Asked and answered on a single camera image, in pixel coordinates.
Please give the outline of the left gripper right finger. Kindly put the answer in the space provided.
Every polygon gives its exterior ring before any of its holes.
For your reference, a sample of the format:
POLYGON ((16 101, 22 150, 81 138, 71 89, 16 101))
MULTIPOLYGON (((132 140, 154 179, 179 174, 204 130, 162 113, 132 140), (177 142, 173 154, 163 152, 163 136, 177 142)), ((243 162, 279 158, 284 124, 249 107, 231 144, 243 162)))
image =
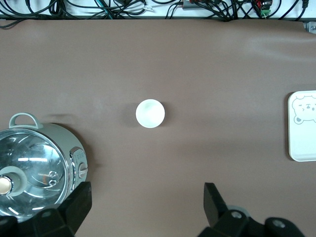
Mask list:
POLYGON ((214 183, 204 184, 203 208, 209 226, 197 237, 306 237, 291 221, 270 217, 263 224, 228 207, 214 183))

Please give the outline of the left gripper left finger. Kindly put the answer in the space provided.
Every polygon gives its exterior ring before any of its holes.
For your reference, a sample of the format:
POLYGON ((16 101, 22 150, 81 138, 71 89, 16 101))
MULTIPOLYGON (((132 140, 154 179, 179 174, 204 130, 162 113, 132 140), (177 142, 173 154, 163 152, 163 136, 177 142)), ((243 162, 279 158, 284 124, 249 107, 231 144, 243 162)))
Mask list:
POLYGON ((0 216, 0 237, 76 237, 91 207, 91 183, 82 182, 61 204, 44 208, 27 221, 0 216))

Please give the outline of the white IKEA cup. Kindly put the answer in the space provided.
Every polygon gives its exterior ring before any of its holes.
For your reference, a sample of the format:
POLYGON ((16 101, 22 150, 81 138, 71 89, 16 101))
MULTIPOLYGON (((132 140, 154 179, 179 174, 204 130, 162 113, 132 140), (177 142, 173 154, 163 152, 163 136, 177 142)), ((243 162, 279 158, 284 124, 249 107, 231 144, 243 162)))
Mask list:
POLYGON ((137 106, 135 116, 141 126, 155 128, 164 121, 165 108, 158 100, 146 99, 137 106))

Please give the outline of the grey electric cooking pot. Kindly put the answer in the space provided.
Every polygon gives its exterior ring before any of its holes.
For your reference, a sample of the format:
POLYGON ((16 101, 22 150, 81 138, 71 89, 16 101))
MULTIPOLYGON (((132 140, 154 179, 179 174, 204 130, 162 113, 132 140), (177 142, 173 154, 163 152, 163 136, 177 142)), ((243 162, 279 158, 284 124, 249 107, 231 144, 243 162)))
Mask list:
POLYGON ((13 115, 9 121, 8 129, 5 130, 18 129, 43 135, 57 146, 66 163, 69 188, 66 198, 81 182, 86 180, 88 171, 86 153, 79 139, 71 131, 54 123, 41 123, 30 113, 13 115))

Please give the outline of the glass pot lid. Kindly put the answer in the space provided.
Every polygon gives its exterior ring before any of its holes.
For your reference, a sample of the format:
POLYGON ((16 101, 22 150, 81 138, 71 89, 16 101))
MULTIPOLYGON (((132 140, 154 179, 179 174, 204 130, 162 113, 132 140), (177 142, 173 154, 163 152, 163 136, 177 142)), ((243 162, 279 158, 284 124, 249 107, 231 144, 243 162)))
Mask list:
POLYGON ((0 132, 0 216, 25 221, 68 193, 66 163, 55 144, 29 130, 0 132))

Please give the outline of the cream bear print tray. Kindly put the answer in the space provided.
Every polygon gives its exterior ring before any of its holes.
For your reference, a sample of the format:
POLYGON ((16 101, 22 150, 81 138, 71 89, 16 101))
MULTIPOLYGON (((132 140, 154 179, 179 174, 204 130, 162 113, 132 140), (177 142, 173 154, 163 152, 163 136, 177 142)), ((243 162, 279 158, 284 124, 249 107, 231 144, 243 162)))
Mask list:
POLYGON ((316 161, 316 90, 292 93, 287 108, 290 157, 297 162, 316 161))

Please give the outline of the brown table mat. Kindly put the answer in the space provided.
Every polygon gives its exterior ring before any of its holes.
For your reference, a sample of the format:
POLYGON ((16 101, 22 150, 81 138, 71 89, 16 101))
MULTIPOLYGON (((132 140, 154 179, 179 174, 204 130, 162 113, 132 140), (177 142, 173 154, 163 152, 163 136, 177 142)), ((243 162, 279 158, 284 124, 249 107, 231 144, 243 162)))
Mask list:
POLYGON ((0 29, 0 130, 19 112, 83 143, 93 206, 77 237, 197 237, 203 186, 316 237, 316 162, 288 155, 287 100, 316 89, 299 22, 24 21, 0 29), (162 124, 141 126, 155 99, 162 124))

